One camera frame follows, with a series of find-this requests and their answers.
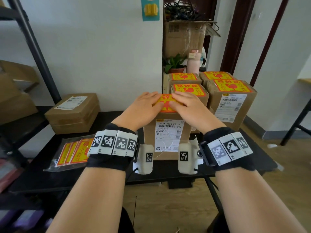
teal wall sticker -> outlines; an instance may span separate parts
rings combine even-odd
[[[142,0],[142,21],[160,20],[160,0]]]

wooden floor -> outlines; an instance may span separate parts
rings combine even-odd
[[[280,141],[264,141],[247,127],[242,129],[284,167],[263,177],[311,232],[311,139],[291,139],[286,146],[268,149],[267,144],[279,145]],[[206,232],[218,212],[204,179],[197,179],[188,189],[170,190],[167,183],[126,186],[123,206],[136,233]]]

forearm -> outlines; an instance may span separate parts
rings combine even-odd
[[[125,172],[85,168],[47,232],[118,232]]]
[[[306,232],[257,171],[216,172],[230,232]]]

hand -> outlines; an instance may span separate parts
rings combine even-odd
[[[172,93],[172,97],[183,103],[181,105],[175,101],[170,101],[169,106],[176,110],[180,116],[191,126],[205,134],[216,128],[225,127],[209,110],[200,99],[190,92]]]
[[[150,123],[163,108],[163,102],[156,103],[160,97],[161,94],[158,92],[144,92],[112,123],[137,131]]]

gray baseboard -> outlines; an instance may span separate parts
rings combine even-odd
[[[263,140],[283,139],[288,131],[266,131],[259,126],[254,120],[246,116],[243,123],[251,129],[257,136]],[[301,130],[296,130],[291,139],[305,139],[311,138],[307,133]]]

